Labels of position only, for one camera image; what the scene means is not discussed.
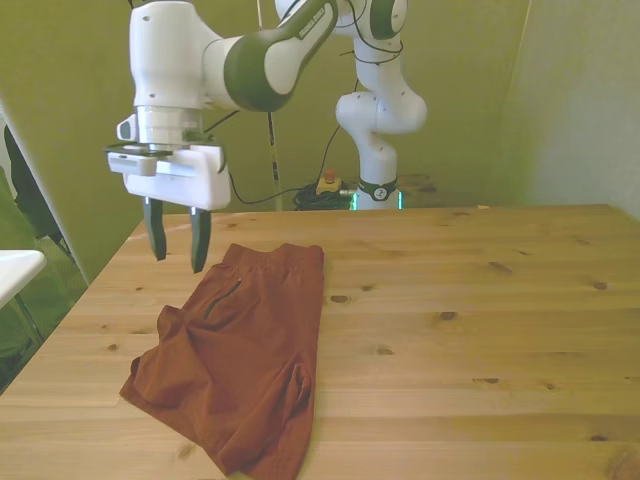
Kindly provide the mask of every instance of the pocket zipper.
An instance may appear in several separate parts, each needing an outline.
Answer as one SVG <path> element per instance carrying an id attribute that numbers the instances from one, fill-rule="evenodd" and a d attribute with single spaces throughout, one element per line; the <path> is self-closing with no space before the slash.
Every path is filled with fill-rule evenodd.
<path id="1" fill-rule="evenodd" d="M 211 302 L 211 305 L 209 305 L 209 308 L 207 308 L 207 311 L 205 312 L 204 317 L 209 318 L 209 315 L 211 315 L 211 312 L 216 307 L 216 305 L 220 303 L 222 300 L 229 298 L 231 295 L 233 295 L 236 292 L 236 290 L 240 288 L 241 284 L 242 284 L 242 279 L 239 278 L 236 284 L 233 286 L 233 288 L 231 288 L 231 290 L 229 290 L 227 293 L 225 293 L 221 297 L 216 298 L 213 302 Z"/>

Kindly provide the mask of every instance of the wooden table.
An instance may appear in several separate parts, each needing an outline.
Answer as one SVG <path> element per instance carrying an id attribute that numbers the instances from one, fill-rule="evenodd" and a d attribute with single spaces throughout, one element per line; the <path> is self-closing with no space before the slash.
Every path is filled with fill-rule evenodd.
<path id="1" fill-rule="evenodd" d="M 0 398 L 0 478 L 218 480 L 118 397 L 181 306 L 186 217 L 155 263 L 137 229 Z M 215 217 L 231 242 L 327 254 L 320 479 L 640 478 L 640 226 L 608 207 Z"/>

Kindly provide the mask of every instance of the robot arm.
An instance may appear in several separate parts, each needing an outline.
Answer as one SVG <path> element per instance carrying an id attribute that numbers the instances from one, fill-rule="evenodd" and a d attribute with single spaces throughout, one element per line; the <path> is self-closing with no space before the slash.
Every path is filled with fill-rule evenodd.
<path id="1" fill-rule="evenodd" d="M 417 130 L 426 105 L 400 68 L 408 0 L 276 0 L 273 30 L 222 38 L 186 0 L 152 1 L 133 10 L 131 71 L 135 113 L 118 125 L 127 144 L 107 149 L 109 166 L 144 198 L 151 244 L 166 255 L 162 202 L 191 207 L 192 264 L 204 267 L 210 211 L 231 200 L 221 147 L 203 137 L 207 107 L 273 112 L 292 96 L 298 78 L 335 30 L 354 38 L 358 78 L 370 92 L 343 97 L 338 120 L 360 152 L 359 203 L 397 206 L 397 158 L 379 133 Z"/>

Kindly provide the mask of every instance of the black cable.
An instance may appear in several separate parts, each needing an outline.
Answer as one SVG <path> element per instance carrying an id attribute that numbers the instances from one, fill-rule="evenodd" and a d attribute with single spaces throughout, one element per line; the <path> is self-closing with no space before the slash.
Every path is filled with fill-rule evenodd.
<path id="1" fill-rule="evenodd" d="M 353 93 L 358 90 L 359 85 L 360 80 L 356 80 L 356 84 L 353 87 Z M 283 190 L 282 192 L 276 193 L 275 195 L 271 195 L 270 197 L 263 198 L 261 200 L 247 201 L 240 197 L 240 195 L 238 194 L 238 189 L 236 188 L 233 176 L 231 175 L 231 173 L 229 173 L 229 178 L 231 179 L 231 187 L 233 188 L 233 193 L 235 194 L 236 198 L 240 201 L 240 203 L 243 203 L 245 205 L 257 205 L 259 203 L 268 202 L 269 200 L 278 198 L 279 196 L 286 193 L 298 192 L 298 194 L 296 194 L 293 199 L 293 203 L 294 205 L 296 205 L 296 210 L 335 210 L 337 208 L 342 208 L 342 206 L 344 205 L 348 205 L 351 202 L 351 199 L 342 197 L 339 192 L 325 192 L 321 195 L 316 195 L 316 189 L 318 188 L 318 183 L 320 183 L 320 179 L 322 178 L 322 171 L 324 170 L 325 164 L 327 162 L 329 150 L 331 149 L 331 145 L 333 144 L 336 135 L 338 135 L 340 128 L 341 127 L 338 126 L 329 139 L 327 148 L 324 151 L 324 156 L 322 157 L 322 164 L 320 166 L 318 178 L 314 183 L 310 183 L 309 185 L 305 185 L 304 187 Z"/>
<path id="2" fill-rule="evenodd" d="M 231 180 L 231 187 L 233 188 L 233 193 L 235 193 L 238 200 L 240 200 L 240 203 L 244 203 L 245 205 L 257 205 L 258 203 L 264 203 L 264 202 L 268 202 L 269 200 L 273 200 L 274 198 L 278 198 L 280 195 L 284 195 L 285 193 L 297 192 L 302 190 L 301 188 L 290 188 L 288 190 L 283 190 L 280 193 L 276 193 L 275 195 L 271 195 L 270 197 L 263 198 L 262 200 L 255 200 L 255 201 L 243 200 L 242 197 L 238 195 L 236 182 L 233 180 L 233 175 L 231 175 L 231 172 L 229 172 L 229 179 Z"/>
<path id="3" fill-rule="evenodd" d="M 353 87 L 353 92 L 355 93 L 356 90 L 358 90 L 358 86 L 360 85 L 360 79 L 356 80 L 356 84 Z M 335 131 L 333 132 L 333 135 L 331 135 L 331 138 L 329 139 L 329 143 L 327 143 L 327 148 L 324 151 L 324 156 L 322 157 L 322 164 L 320 165 L 320 172 L 318 173 L 318 179 L 316 180 L 316 185 L 320 182 L 320 179 L 322 178 L 322 172 L 324 170 L 324 166 L 327 163 L 327 156 L 329 155 L 329 150 L 331 149 L 331 145 L 333 144 L 333 141 L 336 138 L 336 135 L 338 135 L 338 132 L 340 131 L 342 127 L 340 127 L 340 125 L 338 125 L 338 127 L 335 129 Z"/>
<path id="4" fill-rule="evenodd" d="M 287 11 L 285 12 L 285 14 L 282 16 L 282 21 L 284 22 L 287 17 L 289 16 L 289 14 L 293 11 L 294 8 L 296 8 L 296 5 L 300 3 L 300 0 L 296 0 L 295 2 L 293 2 L 289 8 L 287 8 Z"/>
<path id="5" fill-rule="evenodd" d="M 356 7 L 354 7 L 353 2 L 351 0 L 347 0 L 347 2 L 349 3 L 349 6 L 351 7 L 351 12 L 353 14 L 353 18 L 356 18 Z M 383 53 L 389 53 L 394 55 L 393 58 L 389 58 L 387 60 L 382 60 L 382 61 L 368 61 L 368 60 L 362 60 L 360 58 L 358 58 L 358 56 L 356 55 L 355 51 L 353 52 L 354 57 L 356 58 L 357 61 L 361 62 L 361 63 L 366 63 L 369 65 L 382 65 L 384 63 L 389 63 L 394 61 L 396 58 L 398 58 L 402 52 L 404 51 L 404 43 L 402 43 L 402 40 L 400 41 L 400 49 L 399 50 L 387 50 L 386 48 L 380 48 L 380 47 L 376 47 L 375 45 L 372 45 L 371 43 L 369 43 L 365 38 L 364 35 L 362 34 L 362 31 L 360 30 L 360 26 L 358 25 L 358 22 L 356 22 L 355 24 L 356 27 L 356 31 L 358 32 L 358 36 L 360 37 L 360 40 L 362 41 L 362 43 L 364 43 L 366 46 L 368 46 L 369 48 L 373 48 L 374 50 L 377 50 L 379 52 L 383 52 Z"/>
<path id="6" fill-rule="evenodd" d="M 237 115 L 238 113 L 240 113 L 240 110 L 236 110 L 235 112 L 231 112 L 229 115 L 225 115 L 224 117 L 222 117 L 220 120 L 218 120 L 216 123 L 214 123 L 213 125 L 211 125 L 209 128 L 207 128 L 204 133 L 209 133 L 211 130 L 213 130 L 214 128 L 216 128 L 219 125 L 222 125 L 224 122 L 226 122 L 227 120 L 229 120 L 231 117 L 233 117 L 234 115 Z"/>

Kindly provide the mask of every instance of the waistband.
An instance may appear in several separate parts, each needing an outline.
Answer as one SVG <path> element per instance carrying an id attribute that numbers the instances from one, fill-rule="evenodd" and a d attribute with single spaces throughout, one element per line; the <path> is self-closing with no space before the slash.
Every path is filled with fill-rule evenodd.
<path id="1" fill-rule="evenodd" d="M 324 264 L 324 252 L 318 246 L 298 247 L 285 243 L 271 252 L 258 252 L 232 244 L 222 261 L 232 267 L 319 268 Z"/>

